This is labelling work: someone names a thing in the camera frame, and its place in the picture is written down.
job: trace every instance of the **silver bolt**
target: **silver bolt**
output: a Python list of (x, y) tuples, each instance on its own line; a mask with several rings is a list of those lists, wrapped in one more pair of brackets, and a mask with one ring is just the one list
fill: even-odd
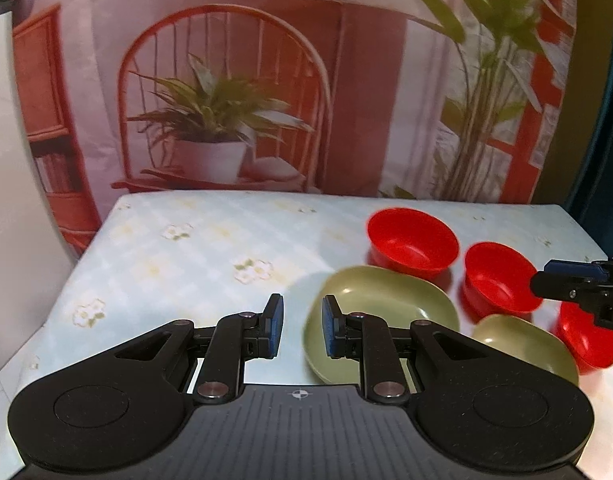
[(373, 391), (380, 397), (392, 399), (404, 395), (405, 387), (395, 381), (384, 381), (373, 386)]
[(218, 381), (209, 381), (198, 386), (198, 394), (207, 399), (219, 399), (228, 393), (228, 386)]

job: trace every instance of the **floral tablecloth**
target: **floral tablecloth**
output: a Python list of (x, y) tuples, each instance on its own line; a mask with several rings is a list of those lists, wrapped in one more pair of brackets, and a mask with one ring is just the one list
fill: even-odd
[[(592, 261), (605, 255), (558, 206), (477, 205), (410, 200), (230, 191), (169, 191), (120, 198), (64, 286), (20, 388), (172, 319), (214, 325), (222, 316), (261, 312), (285, 298), (280, 354), (247, 363), (245, 380), (312, 384), (302, 326), (325, 279), (362, 264), (365, 222), (376, 210), (409, 206), (448, 224), (461, 255), (442, 283), (457, 306), (461, 331), (472, 324), (459, 308), (463, 254), (471, 244), (507, 244), (542, 266), (551, 258)], [(535, 323), (548, 328), (557, 303)], [(595, 410), (593, 435), (579, 462), (593, 480), (613, 480), (613, 367), (585, 376)], [(0, 479), (22, 466), (11, 437), (0, 448)]]

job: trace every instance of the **green bowl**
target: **green bowl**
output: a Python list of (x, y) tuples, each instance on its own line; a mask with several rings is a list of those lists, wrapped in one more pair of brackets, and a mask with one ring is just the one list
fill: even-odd
[[(344, 314), (365, 312), (383, 318), (389, 326), (409, 328), (411, 321), (430, 319), (459, 332), (456, 309), (437, 286), (419, 278), (381, 267), (348, 267), (332, 274), (316, 296), (304, 326), (302, 344), (306, 360), (325, 383), (360, 383), (359, 364), (351, 359), (331, 359), (322, 332), (322, 298), (333, 294)], [(411, 391), (413, 383), (406, 360), (401, 360)]]
[(565, 344), (523, 319), (503, 314), (487, 316), (474, 326), (471, 337), (578, 384), (578, 367)]

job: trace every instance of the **floor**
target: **floor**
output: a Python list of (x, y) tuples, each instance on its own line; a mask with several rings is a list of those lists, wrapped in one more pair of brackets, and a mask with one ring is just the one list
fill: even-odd
[(0, 441), (6, 428), (6, 414), (9, 411), (11, 400), (17, 391), (22, 369), (32, 364), (32, 349), (41, 331), (42, 328), (0, 370)]

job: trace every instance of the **bowl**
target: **bowl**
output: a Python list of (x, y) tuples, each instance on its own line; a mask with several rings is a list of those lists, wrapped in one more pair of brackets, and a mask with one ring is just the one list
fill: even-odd
[(518, 251), (495, 242), (480, 242), (465, 255), (463, 299), (475, 320), (508, 314), (529, 321), (542, 303), (529, 288), (536, 272)]
[[(328, 384), (358, 384), (360, 371), (356, 361), (327, 356), (322, 332), (322, 298), (327, 294), (335, 296), (344, 314), (373, 314), (397, 328), (409, 328), (411, 321), (416, 319), (430, 319), (459, 331), (458, 314), (453, 303), (432, 283), (380, 267), (347, 267), (325, 281), (315, 297), (302, 334), (306, 361)], [(413, 391), (407, 361), (401, 362)]]
[(585, 312), (578, 304), (562, 302), (552, 332), (567, 345), (581, 374), (613, 364), (613, 330), (595, 326), (593, 314)]
[(474, 326), (471, 337), (578, 384), (578, 368), (565, 344), (523, 319), (493, 314)]
[(385, 269), (429, 280), (458, 257), (456, 235), (429, 214), (394, 207), (376, 212), (367, 222), (369, 260)]

